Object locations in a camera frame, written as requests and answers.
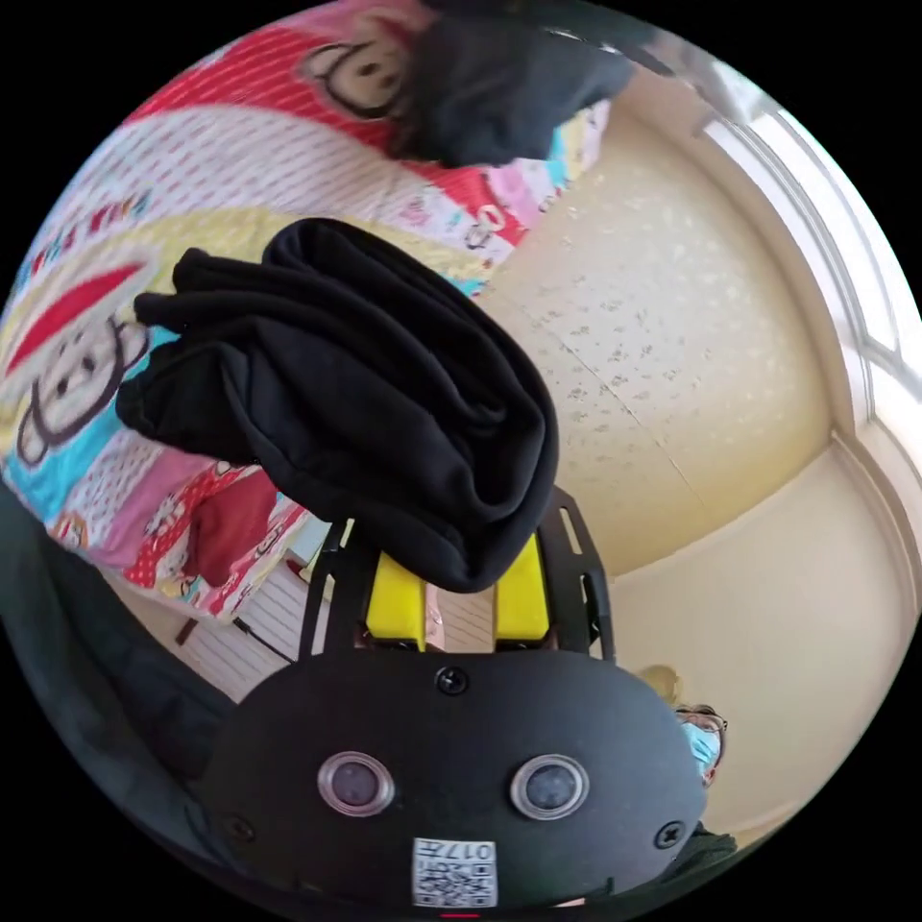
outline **cream wall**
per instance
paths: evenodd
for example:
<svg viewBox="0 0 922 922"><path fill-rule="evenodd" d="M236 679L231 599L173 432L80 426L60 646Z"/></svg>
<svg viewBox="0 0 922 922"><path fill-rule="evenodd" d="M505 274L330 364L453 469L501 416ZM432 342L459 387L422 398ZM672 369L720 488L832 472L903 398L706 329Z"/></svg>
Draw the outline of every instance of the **cream wall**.
<svg viewBox="0 0 922 922"><path fill-rule="evenodd" d="M770 250L629 108L482 304L545 377L558 482L610 575L730 522L828 444L823 375Z"/></svg>
<svg viewBox="0 0 922 922"><path fill-rule="evenodd" d="M730 721L711 828L786 818L880 706L916 621L887 516L833 444L736 522L611 582L619 663L675 667Z"/></svg>

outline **man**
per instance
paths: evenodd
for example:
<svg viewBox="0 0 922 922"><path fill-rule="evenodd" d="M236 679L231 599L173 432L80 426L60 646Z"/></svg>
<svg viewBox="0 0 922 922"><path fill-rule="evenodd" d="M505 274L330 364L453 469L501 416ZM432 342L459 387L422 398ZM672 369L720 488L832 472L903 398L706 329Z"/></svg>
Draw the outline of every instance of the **man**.
<svg viewBox="0 0 922 922"><path fill-rule="evenodd" d="M689 741L691 753L694 755L701 775L701 783L705 788L709 788L714 782L717 769L726 751L727 721L709 704L680 704L675 708L675 715ZM650 899L653 902L648 908L652 910L662 905L660 900L656 899L657 894L662 893L665 898L663 902L671 899L669 891L673 887L664 887L664 885L672 885L697 871L712 867L730 858L736 851L737 843L732 836L708 832L703 823L698 823L689 840L673 859L669 869L655 880L635 887L627 893L615 896L604 892L594 893L585 899L573 900L561 905L579 906L587 900L592 902L605 900L610 906L615 906L621 900L625 900L634 905L636 900Z"/></svg>
<svg viewBox="0 0 922 922"><path fill-rule="evenodd" d="M709 788L726 751L727 721L709 704L682 704L675 709L675 715L688 738L702 784ZM672 881L690 871L723 861L736 850L737 843L732 836L710 833L703 823L698 823L683 849L676 855L672 867L653 884Z"/></svg>

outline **blue face mask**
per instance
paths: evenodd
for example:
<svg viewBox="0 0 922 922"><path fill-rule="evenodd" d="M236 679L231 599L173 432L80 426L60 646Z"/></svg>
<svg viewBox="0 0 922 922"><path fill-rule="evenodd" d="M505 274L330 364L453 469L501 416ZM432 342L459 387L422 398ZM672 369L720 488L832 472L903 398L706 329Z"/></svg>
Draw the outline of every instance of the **blue face mask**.
<svg viewBox="0 0 922 922"><path fill-rule="evenodd" d="M720 755L720 734L712 730L702 730L693 723L681 724L682 732L689 741L691 754L698 765L698 773L704 777L704 773L714 764L718 755Z"/></svg>

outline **colorful quilt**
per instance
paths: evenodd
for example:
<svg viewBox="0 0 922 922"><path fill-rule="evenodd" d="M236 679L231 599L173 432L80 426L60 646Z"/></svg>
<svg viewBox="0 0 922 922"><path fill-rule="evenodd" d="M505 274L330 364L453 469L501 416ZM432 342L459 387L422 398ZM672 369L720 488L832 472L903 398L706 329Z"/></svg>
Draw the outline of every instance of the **colorful quilt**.
<svg viewBox="0 0 922 922"><path fill-rule="evenodd" d="M113 398L172 334L133 299L172 290L188 247L258 261L308 215L402 247L471 296L596 159L607 104L558 130L547 161L444 170L384 155L416 0L340 0L189 68L93 153L48 215L0 328L0 463L52 534L140 592L229 619L309 516L279 494L223 586L185 574L197 505L256 469L153 444Z"/></svg>

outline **folded black garment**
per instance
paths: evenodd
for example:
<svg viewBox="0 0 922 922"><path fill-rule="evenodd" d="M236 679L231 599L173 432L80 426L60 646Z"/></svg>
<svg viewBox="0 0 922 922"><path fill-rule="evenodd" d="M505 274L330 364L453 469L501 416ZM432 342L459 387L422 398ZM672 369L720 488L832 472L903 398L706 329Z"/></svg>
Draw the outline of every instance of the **folded black garment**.
<svg viewBox="0 0 922 922"><path fill-rule="evenodd" d="M545 512L557 421L522 349L396 247L307 219L261 265L189 250L138 320L180 338L119 389L149 439L260 464L327 522L361 520L398 563L473 593Z"/></svg>
<svg viewBox="0 0 922 922"><path fill-rule="evenodd" d="M413 46L389 152L449 168L546 159L554 130L620 93L633 70L516 19L443 16Z"/></svg>

